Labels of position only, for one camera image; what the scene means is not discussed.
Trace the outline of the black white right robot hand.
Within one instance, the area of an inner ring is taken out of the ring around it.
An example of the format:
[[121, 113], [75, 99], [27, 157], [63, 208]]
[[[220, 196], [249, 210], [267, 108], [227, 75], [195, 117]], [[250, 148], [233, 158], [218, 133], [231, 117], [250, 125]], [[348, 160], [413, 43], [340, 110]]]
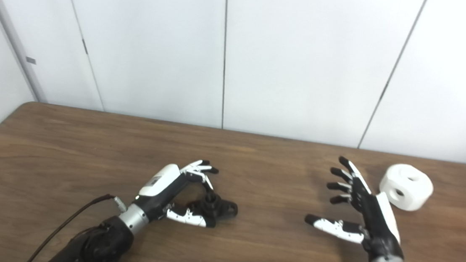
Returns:
[[361, 214], [363, 224], [328, 217], [305, 215], [305, 222], [336, 238], [363, 246], [369, 262], [380, 257], [404, 259], [400, 234], [387, 195], [374, 195], [359, 169], [343, 156], [339, 160], [343, 169], [332, 167], [330, 172], [342, 179], [327, 183], [330, 190], [341, 194], [329, 199], [334, 204], [349, 204]]

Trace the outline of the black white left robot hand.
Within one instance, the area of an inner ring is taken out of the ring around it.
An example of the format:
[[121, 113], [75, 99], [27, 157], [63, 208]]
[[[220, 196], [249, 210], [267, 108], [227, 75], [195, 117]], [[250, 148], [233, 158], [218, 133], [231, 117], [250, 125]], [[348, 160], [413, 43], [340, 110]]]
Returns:
[[206, 192], [213, 192], [213, 186], [206, 173], [217, 174], [219, 171], [209, 161], [197, 160], [185, 167], [168, 164], [163, 167], [141, 190], [133, 204], [140, 209], [140, 214], [149, 222], [168, 218], [186, 225], [214, 228], [216, 220], [197, 213], [195, 208], [177, 208], [173, 199], [190, 183], [201, 183]]

